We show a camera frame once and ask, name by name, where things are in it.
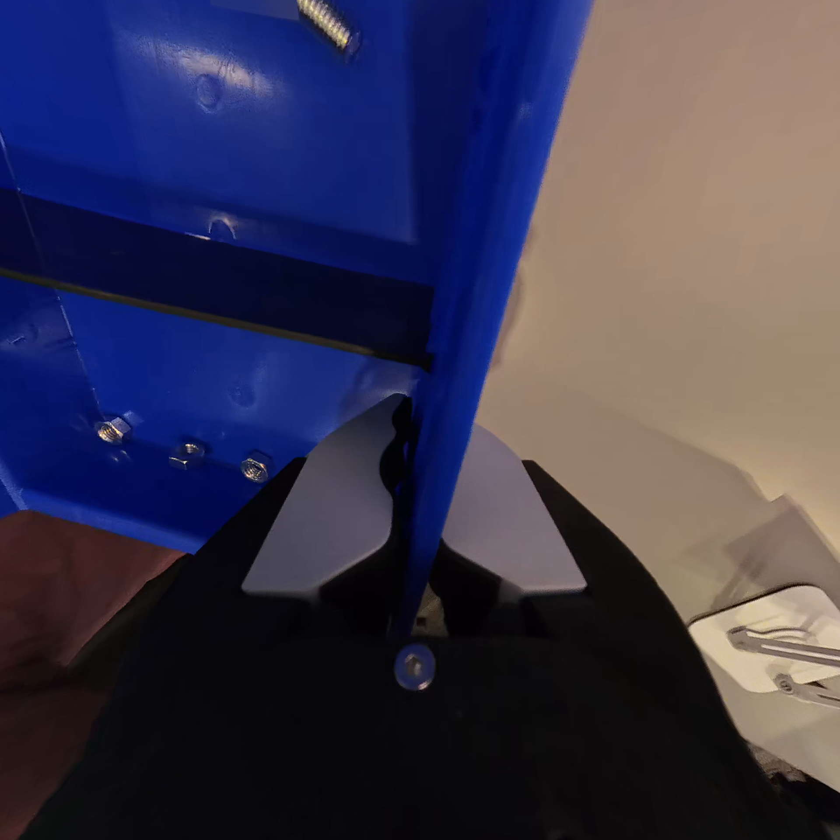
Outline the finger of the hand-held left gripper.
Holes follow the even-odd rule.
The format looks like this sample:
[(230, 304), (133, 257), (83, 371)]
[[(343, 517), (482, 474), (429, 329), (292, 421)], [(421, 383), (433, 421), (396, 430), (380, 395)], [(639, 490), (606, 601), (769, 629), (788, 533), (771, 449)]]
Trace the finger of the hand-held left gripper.
[(215, 8), (266, 18), (298, 20), (297, 1), (211, 1)]

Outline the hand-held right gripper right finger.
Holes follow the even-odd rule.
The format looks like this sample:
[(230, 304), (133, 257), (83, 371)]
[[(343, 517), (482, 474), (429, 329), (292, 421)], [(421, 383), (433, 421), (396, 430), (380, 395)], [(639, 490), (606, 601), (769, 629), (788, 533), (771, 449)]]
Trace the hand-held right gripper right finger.
[(475, 424), (443, 545), (499, 583), (501, 596), (581, 593), (586, 581), (518, 455)]

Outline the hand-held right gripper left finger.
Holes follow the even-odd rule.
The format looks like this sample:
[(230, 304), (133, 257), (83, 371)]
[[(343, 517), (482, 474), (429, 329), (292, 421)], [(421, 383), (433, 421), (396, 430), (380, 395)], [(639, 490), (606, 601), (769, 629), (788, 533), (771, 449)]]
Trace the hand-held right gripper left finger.
[(310, 452), (243, 580), (244, 593), (313, 599), (386, 546), (411, 413), (408, 396), (391, 394)]

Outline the silver hex bolt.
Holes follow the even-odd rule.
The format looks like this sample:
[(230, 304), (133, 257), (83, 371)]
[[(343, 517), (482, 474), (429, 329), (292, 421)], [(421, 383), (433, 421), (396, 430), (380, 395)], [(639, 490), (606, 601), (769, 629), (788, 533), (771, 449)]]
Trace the silver hex bolt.
[(352, 61), (362, 45), (361, 30), (328, 1), (296, 1), (298, 13), (341, 57)]

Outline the blue divided parts bin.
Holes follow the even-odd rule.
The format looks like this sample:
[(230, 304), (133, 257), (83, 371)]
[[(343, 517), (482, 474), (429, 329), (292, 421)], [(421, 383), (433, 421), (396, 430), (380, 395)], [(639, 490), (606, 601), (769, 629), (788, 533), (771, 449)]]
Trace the blue divided parts bin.
[[(184, 552), (411, 400), (398, 627), (431, 571), (592, 2), (331, 2), (356, 57), (210, 2), (2, 2), (2, 187), (434, 292), (431, 371), (2, 275), (2, 513)], [(102, 442), (119, 415), (133, 435)], [(186, 440), (197, 469), (169, 464)]]

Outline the black bin divider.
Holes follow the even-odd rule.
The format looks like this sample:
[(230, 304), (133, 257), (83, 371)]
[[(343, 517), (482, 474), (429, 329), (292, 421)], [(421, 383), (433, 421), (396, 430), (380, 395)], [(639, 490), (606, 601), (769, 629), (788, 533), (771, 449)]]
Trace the black bin divider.
[(431, 287), (1, 189), (2, 275), (431, 371)]

